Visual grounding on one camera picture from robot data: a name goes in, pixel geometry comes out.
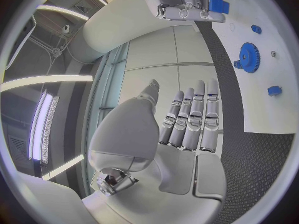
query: blue gear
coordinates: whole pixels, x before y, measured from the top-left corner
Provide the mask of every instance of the blue gear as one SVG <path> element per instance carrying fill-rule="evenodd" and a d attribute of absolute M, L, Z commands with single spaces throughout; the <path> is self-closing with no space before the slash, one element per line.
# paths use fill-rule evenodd
<path fill-rule="evenodd" d="M 240 63 L 244 71 L 253 73 L 260 66 L 260 53 L 257 47 L 249 42 L 243 44 L 240 50 Z"/>

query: perforated surface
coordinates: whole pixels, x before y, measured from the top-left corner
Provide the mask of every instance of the perforated surface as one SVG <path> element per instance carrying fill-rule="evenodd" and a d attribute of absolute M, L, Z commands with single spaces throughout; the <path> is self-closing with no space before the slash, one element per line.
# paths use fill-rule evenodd
<path fill-rule="evenodd" d="M 211 23 L 196 24 L 212 56 L 222 96 L 221 161 L 227 194 L 215 224 L 230 224 L 247 212 L 273 184 L 288 156 L 294 135 L 244 132 L 242 98 L 231 61 Z"/>

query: second robotic hand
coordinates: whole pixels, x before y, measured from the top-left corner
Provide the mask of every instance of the second robotic hand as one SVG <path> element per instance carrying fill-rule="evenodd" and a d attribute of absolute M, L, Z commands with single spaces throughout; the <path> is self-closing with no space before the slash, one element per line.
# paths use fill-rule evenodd
<path fill-rule="evenodd" d="M 215 153 L 218 129 L 219 129 L 219 98 L 218 83 L 212 79 L 208 83 L 208 95 L 206 115 L 204 121 L 204 130 L 200 144 L 200 150 Z"/>
<path fill-rule="evenodd" d="M 203 117 L 204 95 L 205 84 L 202 80 L 199 80 L 196 84 L 191 112 L 188 118 L 188 124 L 182 145 L 185 149 L 190 151 L 195 151 L 198 146 Z"/>
<path fill-rule="evenodd" d="M 159 136 L 160 144 L 165 144 L 165 145 L 168 144 L 171 132 L 173 130 L 173 126 L 175 124 L 175 119 L 177 118 L 183 99 L 184 99 L 184 92 L 178 91 L 171 103 L 170 110 L 167 113 L 162 123 L 162 127 L 160 129 L 160 136 Z"/>
<path fill-rule="evenodd" d="M 182 106 L 180 108 L 179 114 L 175 120 L 175 124 L 171 136 L 169 138 L 169 144 L 174 147 L 179 148 L 182 146 L 189 114 L 191 111 L 193 95 L 194 95 L 194 89 L 188 88 L 185 93 L 185 97 L 182 102 Z"/>

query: blue object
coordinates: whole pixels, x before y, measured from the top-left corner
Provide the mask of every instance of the blue object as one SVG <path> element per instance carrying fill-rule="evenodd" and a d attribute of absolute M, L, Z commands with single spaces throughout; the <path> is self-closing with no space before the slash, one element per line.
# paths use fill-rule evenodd
<path fill-rule="evenodd" d="M 210 0 L 209 10 L 228 14 L 229 3 L 224 0 Z"/>
<path fill-rule="evenodd" d="M 271 86 L 270 88 L 268 88 L 269 96 L 277 96 L 282 92 L 283 90 L 279 86 Z"/>
<path fill-rule="evenodd" d="M 244 71 L 253 73 L 260 66 L 260 53 L 257 47 L 249 42 L 243 44 L 240 50 L 240 63 Z"/>
<path fill-rule="evenodd" d="M 258 34 L 261 34 L 261 33 L 262 33 L 262 29 L 261 29 L 259 26 L 252 25 L 252 26 L 251 26 L 251 29 L 252 29 L 254 32 L 258 33 Z"/>
<path fill-rule="evenodd" d="M 243 68 L 240 61 L 235 61 L 234 62 L 234 67 L 238 68 L 238 69 L 242 69 Z"/>

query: gray mesh surface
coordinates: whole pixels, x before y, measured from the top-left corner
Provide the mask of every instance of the gray mesh surface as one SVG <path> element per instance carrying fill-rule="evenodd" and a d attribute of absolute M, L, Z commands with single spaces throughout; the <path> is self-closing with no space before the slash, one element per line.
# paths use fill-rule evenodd
<path fill-rule="evenodd" d="M 230 224 L 247 212 L 277 178 L 293 134 L 244 132 L 242 98 L 234 68 L 209 22 L 196 23 L 212 56 L 222 98 L 223 149 L 227 180 L 224 207 L 215 224 Z"/>

